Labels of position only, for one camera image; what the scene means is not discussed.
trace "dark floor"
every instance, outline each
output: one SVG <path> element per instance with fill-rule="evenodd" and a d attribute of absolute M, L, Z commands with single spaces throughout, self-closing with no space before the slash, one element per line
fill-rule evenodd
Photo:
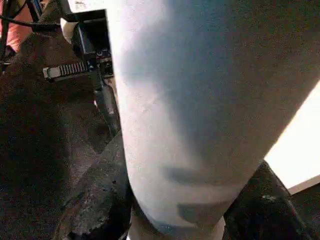
<path fill-rule="evenodd" d="M 44 15 L 59 18 L 54 2 Z M 34 33 L 0 78 L 0 239 L 50 239 L 66 196 L 106 146 L 91 82 L 43 79 L 43 67 L 75 61 L 60 32 Z"/>

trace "black cable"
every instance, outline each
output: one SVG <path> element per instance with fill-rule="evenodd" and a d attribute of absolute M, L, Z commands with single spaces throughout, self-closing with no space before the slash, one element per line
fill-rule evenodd
<path fill-rule="evenodd" d="M 26 21 L 18 21 L 18 20 L 14 20 L 11 17 L 6 17 L 4 15 L 0 15 L 0 19 L 8 21 L 12 24 L 18 24 L 21 26 L 25 26 L 25 27 L 36 27 L 39 29 L 45 29 L 45 30 L 52 30 L 52 29 L 58 29 L 60 28 L 60 24 L 59 23 L 45 23 L 45 22 L 26 22 Z"/>
<path fill-rule="evenodd" d="M 25 8 L 25 6 L 27 5 L 27 2 L 28 2 L 28 0 L 25 0 L 25 1 L 24 1 L 24 3 L 22 4 L 22 6 L 19 8 L 19 10 L 16 11 L 16 12 L 11 16 L 12 19 L 15 19 L 16 16 L 18 16 L 18 15 L 21 13 L 21 11 L 22 11 L 22 10 Z"/>
<path fill-rule="evenodd" d="M 3 0 L 2 14 L 4 17 L 10 16 L 11 5 L 12 5 L 12 0 Z M 2 20 L 1 26 L 2 26 L 2 31 L 1 31 L 1 39 L 0 39 L 0 67 L 1 67 L 1 71 L 2 71 L 3 70 L 3 62 L 4 62 L 5 55 L 6 55 L 9 22 L 7 20 Z"/>

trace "pink fabric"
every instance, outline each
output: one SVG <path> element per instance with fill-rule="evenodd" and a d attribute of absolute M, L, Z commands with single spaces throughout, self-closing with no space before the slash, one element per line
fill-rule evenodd
<path fill-rule="evenodd" d="M 2 14 L 2 5 L 4 0 L 0 0 L 0 12 Z M 15 17 L 15 20 L 25 21 L 25 22 L 32 22 L 32 18 L 29 12 L 29 9 L 24 6 L 23 10 L 20 12 L 18 16 Z M 10 23 L 9 24 L 9 32 L 6 44 L 11 46 L 14 51 L 18 51 L 20 48 L 21 42 L 23 42 L 26 37 L 32 32 L 31 27 L 27 26 L 20 26 L 17 24 Z"/>

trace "white surface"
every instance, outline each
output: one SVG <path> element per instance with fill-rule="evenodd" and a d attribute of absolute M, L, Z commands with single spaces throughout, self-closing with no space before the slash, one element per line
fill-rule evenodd
<path fill-rule="evenodd" d="M 291 194 L 320 183 L 320 82 L 265 160 Z"/>
<path fill-rule="evenodd" d="M 89 12 L 104 9 L 107 0 L 68 0 L 73 13 Z"/>

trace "white pipe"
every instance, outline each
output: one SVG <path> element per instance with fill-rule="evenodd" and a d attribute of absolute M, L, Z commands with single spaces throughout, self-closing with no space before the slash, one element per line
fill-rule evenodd
<path fill-rule="evenodd" d="M 106 9 L 133 193 L 162 233 L 205 239 L 318 81 L 316 18 L 274 1 Z"/>

